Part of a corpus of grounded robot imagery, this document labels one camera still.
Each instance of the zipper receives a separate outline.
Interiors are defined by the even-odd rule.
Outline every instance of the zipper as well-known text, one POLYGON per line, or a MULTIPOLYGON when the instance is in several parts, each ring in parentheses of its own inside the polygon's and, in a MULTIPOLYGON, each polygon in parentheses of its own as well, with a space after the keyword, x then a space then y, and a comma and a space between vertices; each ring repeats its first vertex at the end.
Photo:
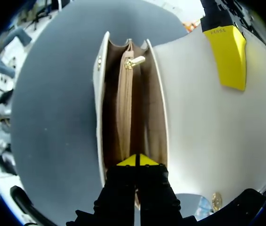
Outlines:
POLYGON ((124 62, 124 66, 125 66, 126 69, 133 69, 133 67, 143 63, 144 61, 145 61, 145 57, 144 56, 138 56, 135 59, 127 59, 124 62))
POLYGON ((122 56, 117 91, 116 123, 122 161, 129 158, 130 153, 133 68, 145 61, 144 56, 133 58, 131 49, 132 46, 122 56))

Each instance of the handbag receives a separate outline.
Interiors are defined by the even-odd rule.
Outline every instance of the handbag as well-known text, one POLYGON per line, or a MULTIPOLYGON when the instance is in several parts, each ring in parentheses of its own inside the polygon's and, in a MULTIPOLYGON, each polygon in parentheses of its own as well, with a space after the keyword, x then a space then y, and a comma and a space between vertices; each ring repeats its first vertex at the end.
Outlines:
POLYGON ((116 46, 107 32, 94 64, 100 177, 134 154, 167 165, 168 139, 163 88, 149 40, 116 46))
MULTIPOLYGON (((169 183, 175 194, 201 195, 214 211, 247 188, 261 193, 266 190, 266 45, 246 29, 244 36, 247 40, 244 91, 221 85, 210 42, 201 27, 162 45, 152 47, 147 40, 145 48, 132 47, 138 53, 134 57, 143 55, 145 61, 139 64, 140 73, 133 72, 133 77, 140 81, 138 85, 133 81, 132 86, 131 134, 134 134, 132 126, 138 121, 134 114, 142 115, 140 106, 142 112, 153 113, 148 110, 152 100, 160 106, 159 111, 153 117, 142 115, 144 120, 139 125, 163 133, 153 137, 141 132, 141 136, 131 136, 130 145, 140 145, 141 153, 167 165, 169 183), (147 67, 155 71, 151 72, 157 75, 153 76, 155 80, 147 79, 150 77, 147 67), (143 88, 137 90, 152 89, 152 92, 135 96, 138 86, 143 88)), ((129 44, 116 47, 108 39, 107 33, 94 66, 98 160, 103 185, 106 167, 134 153, 130 149, 120 156, 109 155, 113 150, 120 151, 107 150, 103 145, 106 138, 112 142, 111 136, 117 134, 116 119, 107 130, 103 128, 111 119, 109 115, 116 115, 106 111, 109 107, 116 109, 119 85, 117 77, 111 92, 108 78, 119 72, 111 65, 116 62, 119 67, 121 57, 129 48, 129 44)))

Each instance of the gold zipper pull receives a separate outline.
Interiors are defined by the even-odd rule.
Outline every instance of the gold zipper pull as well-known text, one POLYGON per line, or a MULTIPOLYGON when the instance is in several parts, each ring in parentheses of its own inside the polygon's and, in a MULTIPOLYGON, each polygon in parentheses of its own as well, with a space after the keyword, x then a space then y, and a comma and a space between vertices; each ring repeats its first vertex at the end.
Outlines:
POLYGON ((133 69, 133 67, 143 63, 144 61, 145 61, 145 57, 144 56, 138 56, 138 57, 136 57, 134 59, 127 59, 124 62, 124 65, 125 65, 126 69, 133 69))

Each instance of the beige lining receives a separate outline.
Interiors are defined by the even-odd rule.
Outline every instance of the beige lining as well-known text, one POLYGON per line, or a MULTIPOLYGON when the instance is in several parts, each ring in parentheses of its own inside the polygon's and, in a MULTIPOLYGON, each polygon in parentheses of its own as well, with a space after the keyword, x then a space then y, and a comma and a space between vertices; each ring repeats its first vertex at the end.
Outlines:
POLYGON ((145 62, 133 68, 130 148, 129 153, 121 153, 116 120, 117 92, 121 58, 128 50, 129 43, 123 47, 111 42, 108 44, 102 113, 106 169, 136 153, 143 153, 158 163, 167 164, 166 123, 157 69, 150 49, 141 49, 134 44, 134 57, 143 55, 145 62))

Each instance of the gray surface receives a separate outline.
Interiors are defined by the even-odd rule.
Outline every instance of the gray surface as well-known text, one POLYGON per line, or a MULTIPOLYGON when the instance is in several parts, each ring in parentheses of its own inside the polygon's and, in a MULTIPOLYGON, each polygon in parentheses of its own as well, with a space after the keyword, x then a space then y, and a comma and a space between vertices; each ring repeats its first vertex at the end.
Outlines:
POLYGON ((77 0, 40 35, 14 92, 12 149, 28 196, 58 225, 76 209, 93 213, 102 188, 92 69, 106 31, 119 45, 186 35, 174 15, 141 0, 77 0))

